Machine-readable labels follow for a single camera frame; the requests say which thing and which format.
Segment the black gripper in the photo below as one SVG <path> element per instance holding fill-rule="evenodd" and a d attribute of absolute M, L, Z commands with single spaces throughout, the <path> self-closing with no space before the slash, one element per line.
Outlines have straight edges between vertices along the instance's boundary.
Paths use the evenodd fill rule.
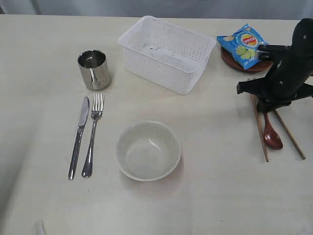
<path fill-rule="evenodd" d="M 312 85 L 305 83 L 312 73 L 313 47 L 291 45 L 281 59 L 273 62 L 265 77 L 239 82 L 237 93 L 256 95 L 257 111 L 269 113 L 312 96 Z"/>

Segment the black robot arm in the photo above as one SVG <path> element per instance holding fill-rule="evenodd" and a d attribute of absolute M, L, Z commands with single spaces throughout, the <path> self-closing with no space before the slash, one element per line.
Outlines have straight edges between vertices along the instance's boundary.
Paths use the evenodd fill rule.
<path fill-rule="evenodd" d="M 237 93 L 255 95 L 258 112 L 268 113 L 313 95 L 313 87 L 306 84 L 313 74 L 312 19 L 302 19 L 296 25 L 291 46 L 259 45 L 256 56 L 272 61 L 271 68 L 265 77 L 239 82 Z"/>

